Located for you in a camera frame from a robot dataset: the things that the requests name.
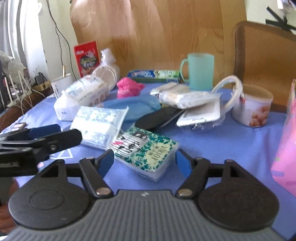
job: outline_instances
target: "wet wipes pack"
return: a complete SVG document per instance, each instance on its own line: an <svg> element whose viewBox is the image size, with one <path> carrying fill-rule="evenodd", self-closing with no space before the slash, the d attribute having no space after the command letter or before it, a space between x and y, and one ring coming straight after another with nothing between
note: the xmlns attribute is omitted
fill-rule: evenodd
<svg viewBox="0 0 296 241"><path fill-rule="evenodd" d="M78 129L82 134L81 144L107 150L108 145L118 136L125 109L108 109L81 106L70 129Z"/></svg>

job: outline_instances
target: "table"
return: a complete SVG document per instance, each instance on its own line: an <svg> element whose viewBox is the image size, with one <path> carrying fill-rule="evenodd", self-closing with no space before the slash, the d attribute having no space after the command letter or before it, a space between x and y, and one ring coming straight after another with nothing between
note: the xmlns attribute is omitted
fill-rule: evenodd
<svg viewBox="0 0 296 241"><path fill-rule="evenodd" d="M141 94L147 94L150 89L160 84L147 84ZM116 98L117 90L110 93L108 99ZM224 99L230 97L226 91ZM28 128L51 125L57 123L62 129L67 129L70 122L58 121L53 104L55 98L47 98L29 110L17 122L25 121ZM277 184L270 172L286 115L283 113L270 113L268 124L263 128L252 129L240 125L232 119L230 113L225 116L223 125L212 130L200 132L187 131L176 127L176 121L158 130L158 133L166 135L180 143L180 147L192 157L202 156L212 163L223 163L226 159L233 159L243 168L253 174L278 197L280 210L273 224L276 232L288 239L296 233L296 198ZM122 129L126 130L132 123L124 123ZM45 163L48 165L55 159L63 158L66 163L76 163L80 159L94 156L98 157L102 150L79 145L70 150L56 153ZM31 177L17 178L23 185ZM105 176L104 180L116 193L119 189L150 190L169 189L173 193L184 181L184 177L177 169L175 163L171 163L165 175L154 183L138 175L124 164L114 161L114 165ZM69 181L82 186L77 178L69 178ZM210 184L217 179L209 180Z"/></svg>

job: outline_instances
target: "chair backrest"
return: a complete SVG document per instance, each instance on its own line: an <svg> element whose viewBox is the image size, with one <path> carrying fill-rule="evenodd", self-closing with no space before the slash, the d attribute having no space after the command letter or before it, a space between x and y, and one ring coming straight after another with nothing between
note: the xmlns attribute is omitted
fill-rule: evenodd
<svg viewBox="0 0 296 241"><path fill-rule="evenodd" d="M296 36L278 27L243 21L235 28L234 74L246 84L259 85L287 105L296 79Z"/></svg>
<svg viewBox="0 0 296 241"><path fill-rule="evenodd" d="M188 53L201 52L215 55L215 84L233 74L233 30L246 11L244 0L72 0L70 17L78 43L111 48L122 76L178 70Z"/></svg>

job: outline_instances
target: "small box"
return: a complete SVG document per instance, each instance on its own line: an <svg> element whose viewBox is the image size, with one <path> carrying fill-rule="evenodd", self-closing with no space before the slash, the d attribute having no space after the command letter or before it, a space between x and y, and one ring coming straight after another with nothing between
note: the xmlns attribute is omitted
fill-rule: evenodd
<svg viewBox="0 0 296 241"><path fill-rule="evenodd" d="M176 70L132 70L128 73L127 77L138 83L181 83L182 80L180 71Z"/></svg>
<svg viewBox="0 0 296 241"><path fill-rule="evenodd" d="M100 61L95 41L74 46L74 52L80 77L91 74L99 66Z"/></svg>
<svg viewBox="0 0 296 241"><path fill-rule="evenodd" d="M51 86L52 85L51 85L50 81L45 81L44 83L42 83L40 85L33 86L32 89L37 90L39 92L42 92L42 91L44 91L46 89L51 88Z"/></svg>
<svg viewBox="0 0 296 241"><path fill-rule="evenodd" d="M157 182L175 161L179 144L168 138L137 127L130 127L109 145L115 159L153 182Z"/></svg>

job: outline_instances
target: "teal plastic mug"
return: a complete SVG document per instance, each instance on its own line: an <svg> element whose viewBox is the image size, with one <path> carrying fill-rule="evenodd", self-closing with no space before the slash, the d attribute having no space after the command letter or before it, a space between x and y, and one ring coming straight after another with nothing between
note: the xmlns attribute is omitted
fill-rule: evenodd
<svg viewBox="0 0 296 241"><path fill-rule="evenodd" d="M182 69L188 62L189 79L183 77ZM213 88L214 55L207 53L190 53L187 59L182 60L180 74L185 82L189 82L190 89L198 91L209 91Z"/></svg>

